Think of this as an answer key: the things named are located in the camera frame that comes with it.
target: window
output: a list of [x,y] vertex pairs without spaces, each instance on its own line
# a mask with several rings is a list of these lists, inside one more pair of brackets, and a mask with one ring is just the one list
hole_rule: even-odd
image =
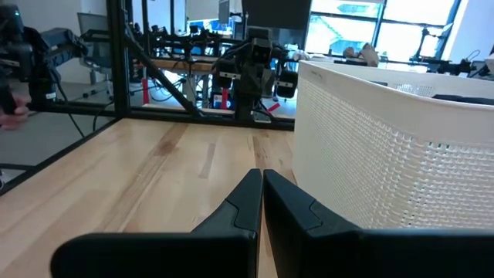
[[427,27],[441,41],[426,36],[421,56],[441,57],[461,0],[313,0],[306,51],[340,55],[351,46],[360,51],[369,42],[390,61],[408,62],[416,54]]
[[[431,34],[441,35],[442,29],[428,28]],[[420,45],[422,27],[383,23],[376,50],[389,60],[407,62],[415,55]],[[422,56],[434,56],[438,39],[427,36],[422,46]]]
[[313,0],[312,2],[313,12],[324,12],[335,15],[355,15],[375,18],[379,14],[380,8],[380,4],[355,1]]
[[341,55],[347,47],[360,51],[364,44],[372,42],[376,24],[374,22],[339,19],[311,15],[306,51]]
[[446,25],[455,0],[387,0],[384,19]]

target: light wood tabletop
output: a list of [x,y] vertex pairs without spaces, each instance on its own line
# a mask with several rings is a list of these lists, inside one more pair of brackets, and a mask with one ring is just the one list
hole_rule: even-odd
[[170,71],[189,71],[200,72],[200,73],[212,73],[212,63],[196,62],[191,65],[185,61],[174,61],[169,59],[153,59],[155,66],[162,70]]
[[[0,277],[49,277],[89,232],[190,232],[251,168],[291,181],[293,133],[121,120],[0,197]],[[259,277],[276,277],[262,220]]]

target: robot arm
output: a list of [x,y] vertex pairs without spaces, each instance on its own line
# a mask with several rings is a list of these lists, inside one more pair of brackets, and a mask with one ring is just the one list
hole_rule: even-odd
[[[15,5],[0,6],[0,22],[0,65],[19,68],[19,79],[29,82],[31,109],[55,101],[56,84],[60,81],[56,67],[87,55],[82,40],[68,29],[40,33],[25,27]],[[15,101],[6,75],[1,75],[0,80],[0,106],[7,114],[13,114]]]

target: gray floor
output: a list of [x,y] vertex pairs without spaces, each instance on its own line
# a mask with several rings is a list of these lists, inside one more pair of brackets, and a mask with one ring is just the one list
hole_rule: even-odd
[[[70,100],[85,101],[92,103],[108,103],[108,95],[104,92],[82,98],[83,91],[87,85],[63,83],[62,84],[67,97]],[[26,94],[27,86],[21,83],[13,83],[12,91],[18,94]],[[142,106],[143,94],[140,84],[132,84],[131,90],[136,90],[133,97],[130,98],[131,105]],[[152,89],[151,94],[155,100],[163,100],[169,96],[164,90]],[[171,98],[166,102],[152,100],[151,103],[165,103],[167,105],[177,105],[178,102]],[[270,99],[264,100],[267,107],[271,107],[275,102]],[[296,101],[279,99],[280,108],[276,110],[278,114],[294,116],[296,112]],[[90,134],[92,131],[93,117],[75,115],[74,119],[81,127],[84,134]],[[97,121],[97,126],[101,127],[111,118],[101,117]],[[41,161],[51,157],[80,139],[80,135],[73,126],[72,121],[66,114],[51,113],[32,113],[29,120],[18,131],[0,130],[0,163],[9,164],[26,164],[36,165]],[[4,170],[2,180],[9,180],[21,171]]]

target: person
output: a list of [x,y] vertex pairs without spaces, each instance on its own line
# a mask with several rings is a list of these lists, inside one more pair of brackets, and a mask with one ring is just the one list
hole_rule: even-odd
[[29,99],[16,95],[13,97],[17,104],[17,109],[15,109],[13,115],[5,114],[0,107],[0,127],[8,131],[19,129],[28,119],[29,113],[29,109],[26,106]]

